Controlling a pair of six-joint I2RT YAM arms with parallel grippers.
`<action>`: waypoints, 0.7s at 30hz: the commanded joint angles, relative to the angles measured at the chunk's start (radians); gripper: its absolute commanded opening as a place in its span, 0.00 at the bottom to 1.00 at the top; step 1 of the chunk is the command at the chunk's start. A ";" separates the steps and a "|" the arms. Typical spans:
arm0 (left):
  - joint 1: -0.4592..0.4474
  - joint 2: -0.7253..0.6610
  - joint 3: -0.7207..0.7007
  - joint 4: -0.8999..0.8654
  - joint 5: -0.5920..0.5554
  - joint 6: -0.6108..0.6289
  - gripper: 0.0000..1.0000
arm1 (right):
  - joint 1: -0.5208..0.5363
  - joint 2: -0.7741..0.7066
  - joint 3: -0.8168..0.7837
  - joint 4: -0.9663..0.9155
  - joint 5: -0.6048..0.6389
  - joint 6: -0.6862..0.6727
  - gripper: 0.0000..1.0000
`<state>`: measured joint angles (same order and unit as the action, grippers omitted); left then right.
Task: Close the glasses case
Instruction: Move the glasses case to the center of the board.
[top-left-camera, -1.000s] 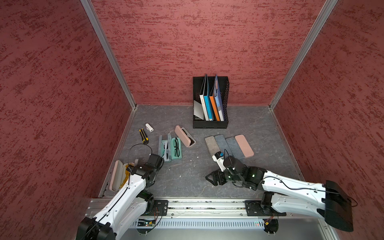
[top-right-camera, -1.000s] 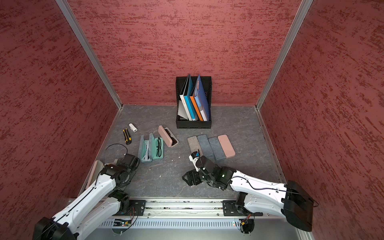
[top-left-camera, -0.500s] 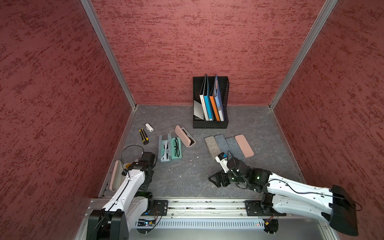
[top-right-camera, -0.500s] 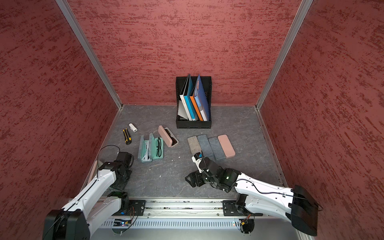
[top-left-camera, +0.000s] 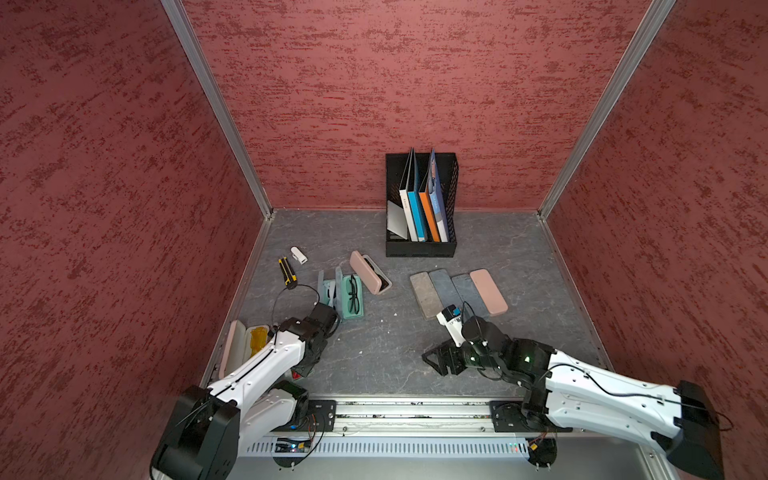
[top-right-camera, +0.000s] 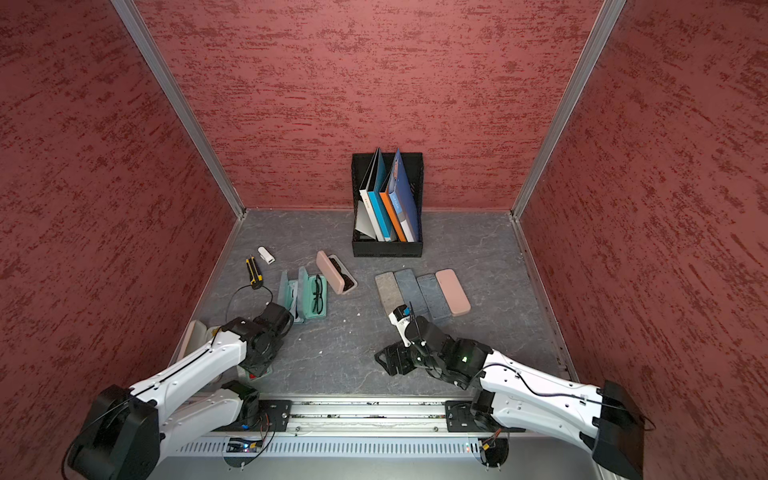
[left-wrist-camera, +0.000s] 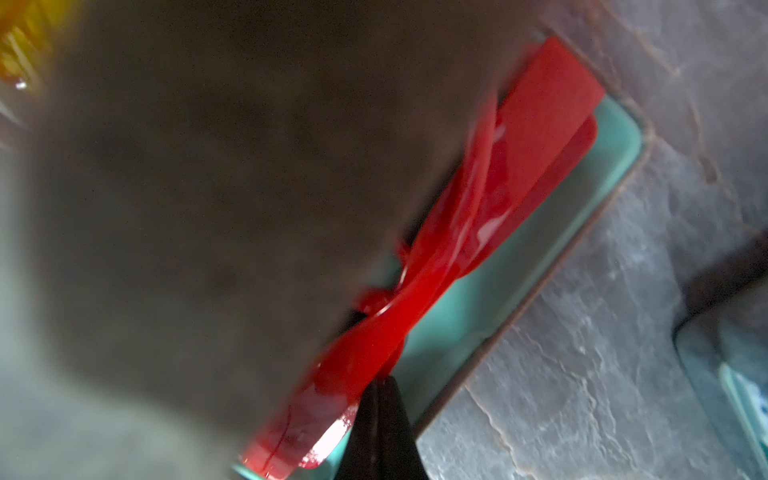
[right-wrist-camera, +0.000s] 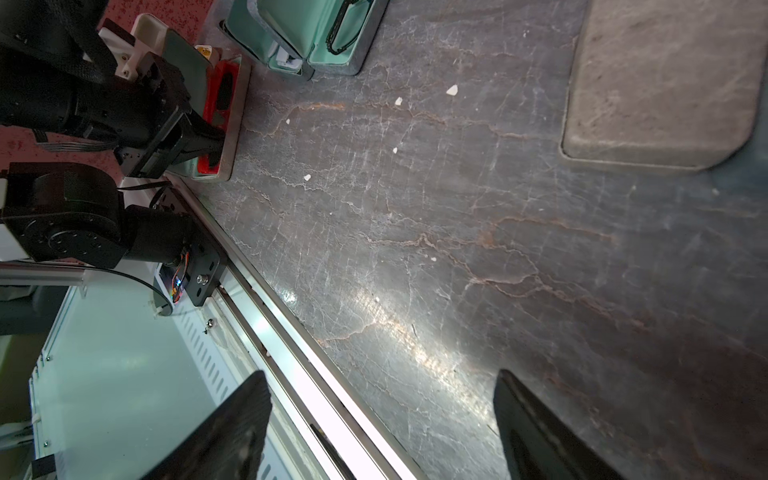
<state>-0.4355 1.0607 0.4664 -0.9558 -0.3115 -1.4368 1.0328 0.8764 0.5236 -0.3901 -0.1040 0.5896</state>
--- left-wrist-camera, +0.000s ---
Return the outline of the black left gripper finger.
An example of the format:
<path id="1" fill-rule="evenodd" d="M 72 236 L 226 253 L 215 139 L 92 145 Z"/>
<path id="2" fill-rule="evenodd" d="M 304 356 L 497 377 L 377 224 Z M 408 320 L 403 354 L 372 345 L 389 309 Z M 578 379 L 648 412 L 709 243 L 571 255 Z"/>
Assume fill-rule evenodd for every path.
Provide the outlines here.
<path id="1" fill-rule="evenodd" d="M 396 380 L 364 391 L 336 480 L 427 480 Z"/>

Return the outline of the pink case yellow glasses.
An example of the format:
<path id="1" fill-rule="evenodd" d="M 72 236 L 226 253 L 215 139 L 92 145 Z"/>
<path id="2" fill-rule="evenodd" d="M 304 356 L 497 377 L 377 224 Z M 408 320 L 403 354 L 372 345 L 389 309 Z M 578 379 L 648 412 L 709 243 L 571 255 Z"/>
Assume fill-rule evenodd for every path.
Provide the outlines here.
<path id="1" fill-rule="evenodd" d="M 1 149 L 17 149 L 25 116 L 45 85 L 47 63 L 82 5 L 69 0 L 1 1 Z"/>

